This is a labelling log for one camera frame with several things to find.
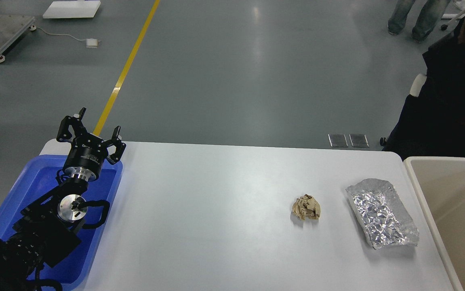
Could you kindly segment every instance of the yellow floor line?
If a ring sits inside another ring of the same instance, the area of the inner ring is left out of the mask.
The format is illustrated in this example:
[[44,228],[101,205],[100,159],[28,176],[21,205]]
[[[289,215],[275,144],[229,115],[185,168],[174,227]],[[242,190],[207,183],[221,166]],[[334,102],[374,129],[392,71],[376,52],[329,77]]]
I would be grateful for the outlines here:
[[146,22],[144,22],[144,25],[142,26],[141,32],[139,36],[137,37],[134,48],[132,49],[132,52],[128,56],[128,60],[126,61],[125,67],[123,68],[123,71],[121,72],[121,75],[119,76],[118,82],[116,83],[114,90],[112,90],[112,94],[110,94],[110,98],[107,101],[107,105],[105,105],[105,109],[103,109],[103,113],[99,117],[98,123],[96,124],[96,128],[94,129],[94,135],[99,135],[101,133],[101,130],[103,129],[103,125],[105,125],[105,121],[107,121],[108,114],[110,114],[110,111],[112,110],[112,106],[114,106],[114,102],[116,101],[119,91],[121,90],[121,86],[123,85],[123,82],[125,81],[125,78],[128,74],[128,71],[130,70],[132,63],[134,62],[134,58],[137,54],[139,47],[141,46],[142,39],[144,38],[146,31],[148,30],[148,26],[151,23],[151,19],[153,18],[153,15],[155,15],[155,11],[157,10],[157,6],[159,6],[159,2],[160,0],[155,0],[155,3],[153,3],[153,7],[151,8],[151,11],[149,12]]

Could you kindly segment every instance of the white bin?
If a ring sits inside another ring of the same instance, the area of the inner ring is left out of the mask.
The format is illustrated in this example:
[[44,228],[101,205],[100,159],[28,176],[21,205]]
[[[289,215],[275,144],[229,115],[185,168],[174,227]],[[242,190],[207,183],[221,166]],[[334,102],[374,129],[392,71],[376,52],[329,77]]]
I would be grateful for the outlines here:
[[404,161],[437,249],[456,291],[465,291],[465,158]]

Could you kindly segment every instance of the power adapter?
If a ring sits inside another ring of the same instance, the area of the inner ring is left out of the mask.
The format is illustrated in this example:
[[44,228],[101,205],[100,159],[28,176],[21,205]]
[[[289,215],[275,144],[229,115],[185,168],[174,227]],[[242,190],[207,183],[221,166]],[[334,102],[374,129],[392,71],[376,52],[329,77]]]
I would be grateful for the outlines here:
[[88,38],[85,42],[87,48],[97,48],[99,41],[95,38]]

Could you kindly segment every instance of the white cable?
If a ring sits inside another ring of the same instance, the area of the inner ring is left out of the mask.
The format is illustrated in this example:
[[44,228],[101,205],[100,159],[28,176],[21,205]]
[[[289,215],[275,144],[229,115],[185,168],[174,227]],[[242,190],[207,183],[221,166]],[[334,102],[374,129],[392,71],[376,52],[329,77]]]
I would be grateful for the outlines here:
[[73,36],[72,36],[72,35],[70,35],[70,34],[62,34],[62,33],[48,33],[47,31],[43,30],[43,29],[42,29],[42,28],[40,28],[40,27],[37,27],[37,28],[38,28],[39,30],[43,31],[44,33],[48,34],[48,35],[70,36],[70,37],[74,38],[74,39],[75,39],[75,40],[77,40],[77,41],[86,41],[86,40],[87,40],[86,38],[85,38],[85,39],[77,39],[77,38],[73,37]]

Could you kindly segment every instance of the person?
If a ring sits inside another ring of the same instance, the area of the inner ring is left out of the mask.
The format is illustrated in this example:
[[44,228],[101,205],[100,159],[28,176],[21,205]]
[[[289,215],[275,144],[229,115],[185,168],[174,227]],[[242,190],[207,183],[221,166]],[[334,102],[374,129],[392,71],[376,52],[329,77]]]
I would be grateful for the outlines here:
[[[393,14],[388,22],[389,33],[391,35],[399,34],[406,23],[408,12],[414,5],[415,0],[398,0]],[[427,0],[421,9],[417,18],[415,27],[412,29],[412,38],[415,42],[424,41],[433,31],[435,25],[441,20],[446,6],[450,0]]]
[[423,54],[427,79],[409,95],[384,151],[465,157],[465,18]]

